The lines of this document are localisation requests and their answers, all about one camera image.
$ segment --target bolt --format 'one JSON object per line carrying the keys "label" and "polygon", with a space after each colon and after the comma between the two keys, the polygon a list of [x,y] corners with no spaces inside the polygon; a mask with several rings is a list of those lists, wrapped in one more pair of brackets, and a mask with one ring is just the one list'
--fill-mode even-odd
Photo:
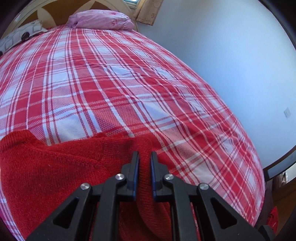
{"label": "bolt", "polygon": [[208,190],[209,189],[209,185],[207,183],[201,183],[200,184],[200,189],[201,190]]}
{"label": "bolt", "polygon": [[88,183],[82,183],[82,184],[80,185],[80,188],[81,188],[82,190],[87,190],[87,189],[90,188],[90,186],[91,186],[91,185],[89,185]]}
{"label": "bolt", "polygon": [[165,174],[165,179],[166,180],[172,180],[174,178],[174,175],[173,174]]}
{"label": "bolt", "polygon": [[118,174],[115,175],[115,179],[118,180],[118,181],[120,181],[120,180],[122,180],[124,178],[125,178],[125,175],[122,174],[122,173],[118,173]]}

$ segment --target triangular cutout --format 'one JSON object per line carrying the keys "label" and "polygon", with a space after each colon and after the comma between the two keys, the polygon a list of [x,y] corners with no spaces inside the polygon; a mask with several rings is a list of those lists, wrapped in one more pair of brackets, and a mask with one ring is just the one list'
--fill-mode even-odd
{"label": "triangular cutout", "polygon": [[211,198],[211,204],[222,229],[237,224],[237,219],[216,198]]}
{"label": "triangular cutout", "polygon": [[70,227],[74,212],[76,210],[79,198],[74,198],[63,211],[53,220],[54,225],[68,229]]}

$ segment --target plaid bedsheet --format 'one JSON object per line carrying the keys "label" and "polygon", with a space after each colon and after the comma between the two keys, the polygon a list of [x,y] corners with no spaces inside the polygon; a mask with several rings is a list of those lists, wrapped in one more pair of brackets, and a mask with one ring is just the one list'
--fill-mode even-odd
{"label": "plaid bedsheet", "polygon": [[[98,132],[152,132],[170,172],[209,183],[254,225],[264,199],[256,150],[217,93],[137,32],[59,26],[0,59],[0,138],[28,129],[48,145]],[[0,190],[0,215],[23,240]]]}

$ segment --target wooden headboard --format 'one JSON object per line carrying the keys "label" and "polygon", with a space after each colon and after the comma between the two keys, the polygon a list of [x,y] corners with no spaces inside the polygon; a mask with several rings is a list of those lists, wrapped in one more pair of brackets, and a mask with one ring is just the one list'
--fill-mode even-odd
{"label": "wooden headboard", "polygon": [[109,9],[122,12],[132,18],[132,11],[123,0],[32,0],[10,23],[2,37],[16,28],[41,20],[45,28],[65,24],[68,17],[76,12],[89,9]]}

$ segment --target wall outlet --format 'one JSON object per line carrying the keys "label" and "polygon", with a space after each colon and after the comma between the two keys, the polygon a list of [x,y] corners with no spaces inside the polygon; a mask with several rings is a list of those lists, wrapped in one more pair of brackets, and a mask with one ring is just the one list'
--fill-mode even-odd
{"label": "wall outlet", "polygon": [[284,114],[285,114],[287,119],[291,116],[291,112],[290,112],[288,107],[284,110]]}

